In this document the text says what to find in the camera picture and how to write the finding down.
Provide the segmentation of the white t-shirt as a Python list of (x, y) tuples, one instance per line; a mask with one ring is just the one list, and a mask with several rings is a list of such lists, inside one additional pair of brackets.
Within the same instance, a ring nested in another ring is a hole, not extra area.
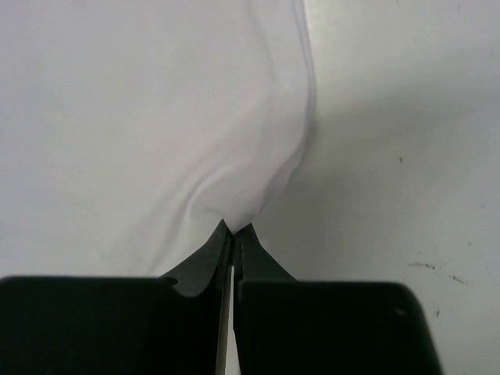
[(300, 163), (301, 1), (4, 1), (1, 273), (161, 274)]

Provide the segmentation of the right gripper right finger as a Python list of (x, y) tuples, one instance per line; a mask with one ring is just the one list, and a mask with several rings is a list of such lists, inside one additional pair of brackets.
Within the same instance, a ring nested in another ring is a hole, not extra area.
[(234, 236), (234, 333), (243, 374), (439, 374), (404, 285), (299, 281), (252, 226)]

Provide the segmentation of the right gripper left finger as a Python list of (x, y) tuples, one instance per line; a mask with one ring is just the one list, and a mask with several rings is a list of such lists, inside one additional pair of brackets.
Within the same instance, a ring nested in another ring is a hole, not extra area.
[(231, 234), (161, 277), (6, 277), (4, 374), (221, 374)]

